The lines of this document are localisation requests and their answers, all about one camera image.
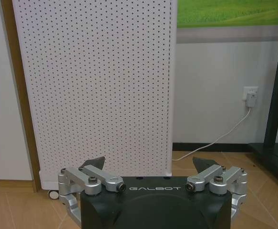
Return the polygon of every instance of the wall socket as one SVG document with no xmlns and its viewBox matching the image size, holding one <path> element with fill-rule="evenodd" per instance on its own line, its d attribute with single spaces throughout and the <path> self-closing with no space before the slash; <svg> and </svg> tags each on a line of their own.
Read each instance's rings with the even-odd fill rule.
<svg viewBox="0 0 278 229">
<path fill-rule="evenodd" d="M 258 87 L 244 87 L 243 101 L 246 101 L 248 93 L 255 93 L 255 94 L 257 94 L 257 91 L 258 91 Z"/>
</svg>

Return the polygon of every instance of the black bolt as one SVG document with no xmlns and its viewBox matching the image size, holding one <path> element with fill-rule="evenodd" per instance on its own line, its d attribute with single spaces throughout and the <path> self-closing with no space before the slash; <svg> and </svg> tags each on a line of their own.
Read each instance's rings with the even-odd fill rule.
<svg viewBox="0 0 278 229">
<path fill-rule="evenodd" d="M 195 184 L 193 184 L 193 183 L 188 183 L 188 184 L 185 185 L 185 189 L 186 189 L 188 192 L 195 192 L 196 187 L 195 187 Z"/>
<path fill-rule="evenodd" d="M 88 178 L 88 182 L 90 184 L 96 184 L 97 183 L 97 178 L 96 177 L 89 177 Z"/>
<path fill-rule="evenodd" d="M 116 187 L 116 190 L 118 192 L 124 192 L 126 190 L 126 184 L 122 183 L 119 186 Z"/>
<path fill-rule="evenodd" d="M 216 177 L 214 177 L 214 181 L 216 183 L 223 183 L 224 182 L 224 178 L 221 177 L 221 176 L 216 176 Z"/>
</svg>

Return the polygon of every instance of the white cable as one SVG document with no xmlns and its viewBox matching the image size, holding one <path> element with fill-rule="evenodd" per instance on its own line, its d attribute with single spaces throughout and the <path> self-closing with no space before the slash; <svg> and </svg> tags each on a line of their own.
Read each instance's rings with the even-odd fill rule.
<svg viewBox="0 0 278 229">
<path fill-rule="evenodd" d="M 200 148 L 198 148 L 198 149 L 196 149 L 196 150 L 194 150 L 194 151 L 192 151 L 192 152 L 190 152 L 190 153 L 188 153 L 188 154 L 182 156 L 181 158 L 173 159 L 173 161 L 180 161 L 180 160 L 182 160 L 183 158 L 185 158 L 185 157 L 191 155 L 191 154 L 194 153 L 194 152 L 197 152 L 197 151 L 200 150 L 200 149 L 204 149 L 204 148 L 207 148 L 207 147 L 209 147 L 209 146 L 215 144 L 215 143 L 218 142 L 220 139 L 222 139 L 223 137 L 227 136 L 227 135 L 230 134 L 232 131 L 234 131 L 234 130 L 236 129 L 236 127 L 238 127 L 239 124 L 241 124 L 241 123 L 249 116 L 250 112 L 251 112 L 251 107 L 249 108 L 248 113 L 247 113 L 247 114 L 246 114 L 246 115 L 245 115 L 245 116 L 244 116 L 244 117 L 231 129 L 231 130 L 229 130 L 229 131 L 228 131 L 227 133 L 225 133 L 224 135 L 221 135 L 221 136 L 220 136 L 218 139 L 216 139 L 214 142 L 212 142 L 212 143 L 210 143 L 210 144 L 208 144 L 208 145 L 206 145 L 206 146 L 200 147 Z"/>
</svg>

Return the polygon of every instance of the wooden door frame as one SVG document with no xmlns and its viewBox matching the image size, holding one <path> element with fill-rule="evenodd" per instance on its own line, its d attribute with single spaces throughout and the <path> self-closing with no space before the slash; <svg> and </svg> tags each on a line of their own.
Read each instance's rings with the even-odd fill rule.
<svg viewBox="0 0 278 229">
<path fill-rule="evenodd" d="M 23 126 L 26 135 L 29 155 L 30 155 L 30 162 L 31 162 L 31 168 L 33 173 L 33 181 L 32 181 L 33 190 L 37 192 L 38 190 L 41 189 L 41 183 L 39 177 L 40 165 L 39 165 L 38 154 L 37 154 L 33 122 L 31 118 L 28 92 L 26 89 L 14 9 L 13 9 L 12 0 L 0 0 L 0 1 L 2 5 L 2 12 L 4 17 L 9 47 L 10 47 L 12 66 L 14 70 L 16 85 L 17 85 Z"/>
</svg>

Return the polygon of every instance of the plug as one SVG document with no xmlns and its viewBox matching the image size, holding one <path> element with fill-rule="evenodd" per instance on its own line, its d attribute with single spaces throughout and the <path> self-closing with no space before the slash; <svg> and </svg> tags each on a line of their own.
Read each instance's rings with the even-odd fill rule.
<svg viewBox="0 0 278 229">
<path fill-rule="evenodd" d="M 246 95 L 246 107 L 254 107 L 257 102 L 257 93 L 248 92 Z"/>
</svg>

